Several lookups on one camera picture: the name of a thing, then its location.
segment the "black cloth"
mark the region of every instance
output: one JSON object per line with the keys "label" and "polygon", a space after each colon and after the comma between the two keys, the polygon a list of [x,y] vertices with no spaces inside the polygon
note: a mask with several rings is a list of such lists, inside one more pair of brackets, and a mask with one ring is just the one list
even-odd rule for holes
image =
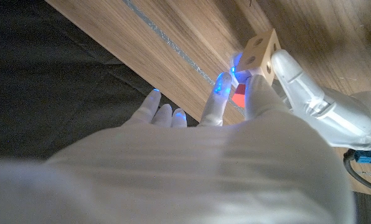
{"label": "black cloth", "polygon": [[120,126],[152,89],[47,3],[0,1],[0,157],[46,159]]}

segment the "blue light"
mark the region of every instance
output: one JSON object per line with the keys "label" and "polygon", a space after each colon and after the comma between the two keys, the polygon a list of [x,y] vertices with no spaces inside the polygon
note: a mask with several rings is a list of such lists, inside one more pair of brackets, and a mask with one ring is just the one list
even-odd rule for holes
{"label": "blue light", "polygon": [[219,93],[220,90],[222,90],[222,83],[221,80],[218,81],[219,83],[217,84],[217,87],[215,89],[215,93]]}
{"label": "blue light", "polygon": [[240,63],[241,57],[242,57],[242,53],[238,54],[238,55],[234,58],[234,66],[237,66],[238,63]]}
{"label": "blue light", "polygon": [[183,115],[182,113],[180,113],[180,112],[178,112],[178,113],[176,113],[176,115],[175,116],[177,116],[177,117],[180,117],[180,118],[182,118],[184,121],[187,119],[186,118],[186,116],[185,115]]}
{"label": "blue light", "polygon": [[230,94],[230,90],[231,90],[231,87],[228,87],[228,88],[225,90],[225,94]]}

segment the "black cable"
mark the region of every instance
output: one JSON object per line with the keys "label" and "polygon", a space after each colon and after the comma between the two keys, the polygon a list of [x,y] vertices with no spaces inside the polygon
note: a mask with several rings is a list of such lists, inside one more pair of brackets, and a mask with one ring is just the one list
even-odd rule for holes
{"label": "black cable", "polygon": [[349,149],[345,154],[343,154],[343,165],[345,166],[346,170],[349,172],[349,174],[354,177],[356,180],[358,180],[361,184],[364,184],[368,188],[371,189],[371,183],[362,178],[360,175],[358,175],[352,168],[350,161],[354,160],[354,153],[355,150]]}

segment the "wooden table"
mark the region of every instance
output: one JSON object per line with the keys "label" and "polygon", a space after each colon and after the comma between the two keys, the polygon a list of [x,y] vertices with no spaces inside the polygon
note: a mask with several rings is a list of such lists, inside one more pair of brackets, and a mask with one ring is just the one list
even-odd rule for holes
{"label": "wooden table", "polygon": [[[217,75],[228,71],[231,54],[272,27],[282,48],[318,84],[348,95],[371,90],[371,1],[47,2],[196,120]],[[240,110],[228,105],[224,123],[242,120]],[[371,173],[371,165],[355,168]]]}

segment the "wooden cube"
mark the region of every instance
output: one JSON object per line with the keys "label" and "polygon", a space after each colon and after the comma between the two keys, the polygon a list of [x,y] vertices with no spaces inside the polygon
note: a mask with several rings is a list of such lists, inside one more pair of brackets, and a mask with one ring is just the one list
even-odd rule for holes
{"label": "wooden cube", "polygon": [[250,39],[242,53],[240,62],[235,68],[234,75],[239,84],[245,84],[248,77],[260,74],[271,85],[274,79],[271,55],[280,48],[274,29]]}

